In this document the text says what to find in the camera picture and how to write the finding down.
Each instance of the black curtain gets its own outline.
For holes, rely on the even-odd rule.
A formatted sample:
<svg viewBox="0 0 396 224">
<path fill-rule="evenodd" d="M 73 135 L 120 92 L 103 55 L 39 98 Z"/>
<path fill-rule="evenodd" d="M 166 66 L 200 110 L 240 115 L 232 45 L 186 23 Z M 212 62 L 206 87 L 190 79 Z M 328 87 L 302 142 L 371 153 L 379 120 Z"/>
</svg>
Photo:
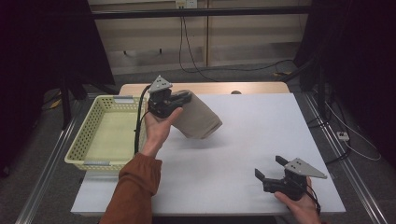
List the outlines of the black curtain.
<svg viewBox="0 0 396 224">
<path fill-rule="evenodd" d="M 326 78 L 361 131 L 396 167 L 394 3 L 349 0 L 343 6 L 332 14 L 336 32 L 322 46 L 320 43 L 326 38 L 322 31 L 332 29 L 329 17 L 309 15 L 304 41 L 294 61 L 300 65 L 323 48 L 319 64 Z"/>
<path fill-rule="evenodd" d="M 73 79 L 79 73 L 114 84 L 94 21 L 73 16 L 90 12 L 88 2 L 80 0 L 0 2 L 0 171 L 23 147 L 43 94 L 59 88 L 61 76 Z"/>
</svg>

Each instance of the brown sleeve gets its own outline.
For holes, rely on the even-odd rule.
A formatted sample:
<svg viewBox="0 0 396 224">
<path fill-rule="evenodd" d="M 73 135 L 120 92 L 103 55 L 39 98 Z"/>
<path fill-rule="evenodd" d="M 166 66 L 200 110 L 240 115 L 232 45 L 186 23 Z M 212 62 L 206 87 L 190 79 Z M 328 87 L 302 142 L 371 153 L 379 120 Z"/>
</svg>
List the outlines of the brown sleeve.
<svg viewBox="0 0 396 224">
<path fill-rule="evenodd" d="M 137 153 L 120 170 L 119 182 L 100 223 L 151 223 L 151 196 L 160 185 L 162 164 Z"/>
</svg>

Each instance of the hand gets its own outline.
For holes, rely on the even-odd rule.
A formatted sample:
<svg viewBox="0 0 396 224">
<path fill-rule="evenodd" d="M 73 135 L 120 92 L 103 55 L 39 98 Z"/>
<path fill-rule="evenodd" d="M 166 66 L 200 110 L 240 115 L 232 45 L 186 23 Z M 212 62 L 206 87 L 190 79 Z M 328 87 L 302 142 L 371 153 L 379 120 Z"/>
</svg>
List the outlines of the hand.
<svg viewBox="0 0 396 224">
<path fill-rule="evenodd" d="M 306 178 L 308 186 L 311 186 L 311 179 Z M 312 194 L 311 188 L 307 188 L 308 192 Z M 293 201 L 288 196 L 281 192 L 275 192 L 275 197 L 284 203 L 290 211 L 293 213 L 294 217 L 297 219 L 298 223 L 301 224 L 311 224 L 311 223 L 321 223 L 319 215 L 317 213 L 317 208 L 308 195 L 304 195 L 299 201 Z"/>
<path fill-rule="evenodd" d="M 179 107 L 166 119 L 159 119 L 153 114 L 147 113 L 145 116 L 147 141 L 140 153 L 155 158 L 169 135 L 171 125 L 182 112 L 183 108 Z"/>
</svg>

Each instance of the electrical outlet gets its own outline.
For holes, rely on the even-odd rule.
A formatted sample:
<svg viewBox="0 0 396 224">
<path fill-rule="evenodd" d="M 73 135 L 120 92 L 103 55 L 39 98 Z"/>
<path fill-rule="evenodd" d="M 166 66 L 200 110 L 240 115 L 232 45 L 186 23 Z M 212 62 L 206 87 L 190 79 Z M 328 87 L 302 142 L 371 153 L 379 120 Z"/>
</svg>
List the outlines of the electrical outlet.
<svg viewBox="0 0 396 224">
<path fill-rule="evenodd" d="M 186 8 L 198 8 L 197 0 L 186 0 Z"/>
<path fill-rule="evenodd" d="M 346 132 L 337 132 L 337 137 L 339 140 L 349 141 L 349 136 L 347 135 Z"/>
<path fill-rule="evenodd" d="M 176 8 L 183 9 L 186 8 L 186 0 L 176 0 Z"/>
</svg>

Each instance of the basket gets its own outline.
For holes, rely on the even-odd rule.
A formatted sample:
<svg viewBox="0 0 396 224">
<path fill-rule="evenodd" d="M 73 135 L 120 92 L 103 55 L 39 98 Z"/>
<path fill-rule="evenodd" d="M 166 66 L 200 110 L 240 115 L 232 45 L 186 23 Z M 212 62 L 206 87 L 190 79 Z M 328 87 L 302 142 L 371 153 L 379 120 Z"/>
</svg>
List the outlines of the basket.
<svg viewBox="0 0 396 224">
<path fill-rule="evenodd" d="M 97 96 L 64 161 L 80 170 L 119 171 L 134 157 L 139 99 L 132 96 Z M 146 141 L 144 121 L 139 139 L 140 151 Z"/>
</svg>

